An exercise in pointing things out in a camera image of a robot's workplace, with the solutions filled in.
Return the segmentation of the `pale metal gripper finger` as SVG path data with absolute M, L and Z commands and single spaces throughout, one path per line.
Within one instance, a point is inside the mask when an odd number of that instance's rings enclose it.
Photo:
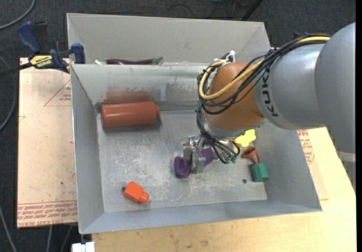
M 183 142 L 182 142 L 182 148 L 183 148 L 183 159 L 186 162 L 190 162 L 192 159 L 192 154 L 195 149 L 195 141 L 196 137 L 188 136 Z
M 197 147 L 194 152 L 194 173 L 202 173 L 205 164 L 205 157 L 202 155 L 202 149 Z

